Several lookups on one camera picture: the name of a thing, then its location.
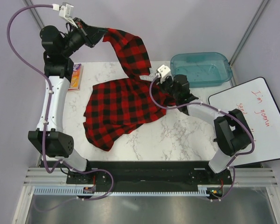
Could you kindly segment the red black plaid shirt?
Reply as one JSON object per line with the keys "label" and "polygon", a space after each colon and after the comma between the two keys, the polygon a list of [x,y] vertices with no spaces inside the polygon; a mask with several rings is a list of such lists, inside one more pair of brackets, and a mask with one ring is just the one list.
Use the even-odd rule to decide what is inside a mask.
{"label": "red black plaid shirt", "polygon": [[93,86],[83,126],[92,145],[110,151],[123,134],[165,116],[166,110],[158,104],[174,106],[175,100],[157,85],[141,80],[150,75],[151,63],[140,37],[108,28],[103,41],[111,44],[127,77]]}

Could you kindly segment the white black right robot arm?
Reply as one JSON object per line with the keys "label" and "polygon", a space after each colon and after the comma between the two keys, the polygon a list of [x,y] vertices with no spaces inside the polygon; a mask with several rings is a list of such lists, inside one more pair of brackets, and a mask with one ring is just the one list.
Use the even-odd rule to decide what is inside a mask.
{"label": "white black right robot arm", "polygon": [[[175,106],[167,106],[166,109],[178,109],[188,116],[196,117],[213,126],[215,132],[213,141],[217,144],[218,150],[204,172],[204,178],[208,183],[214,184],[219,181],[221,172],[227,169],[237,156],[254,151],[254,137],[239,109],[225,112],[204,103],[190,92],[185,75],[160,77],[156,84],[175,100]],[[252,146],[249,152],[240,152],[249,145]]]}

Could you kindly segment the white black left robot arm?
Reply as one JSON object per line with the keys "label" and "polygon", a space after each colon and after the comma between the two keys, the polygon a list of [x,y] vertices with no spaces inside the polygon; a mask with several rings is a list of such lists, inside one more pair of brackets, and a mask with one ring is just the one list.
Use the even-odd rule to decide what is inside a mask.
{"label": "white black left robot arm", "polygon": [[28,132],[28,140],[42,155],[45,168],[47,157],[57,159],[58,163],[77,171],[78,180],[89,183],[93,172],[86,168],[87,160],[74,149],[73,137],[63,132],[63,111],[74,70],[70,56],[84,45],[93,48],[107,29],[89,26],[79,18],[67,25],[69,30],[64,35],[52,25],[40,31],[46,90],[40,120],[36,130]]}

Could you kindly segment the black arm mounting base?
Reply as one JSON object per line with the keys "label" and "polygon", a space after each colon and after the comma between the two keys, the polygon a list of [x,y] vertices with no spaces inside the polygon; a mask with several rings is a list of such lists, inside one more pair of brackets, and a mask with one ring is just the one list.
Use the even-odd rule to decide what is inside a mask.
{"label": "black arm mounting base", "polygon": [[95,184],[106,188],[114,184],[114,191],[149,188],[196,188],[197,185],[231,184],[231,173],[213,173],[206,161],[87,161],[86,172]]}

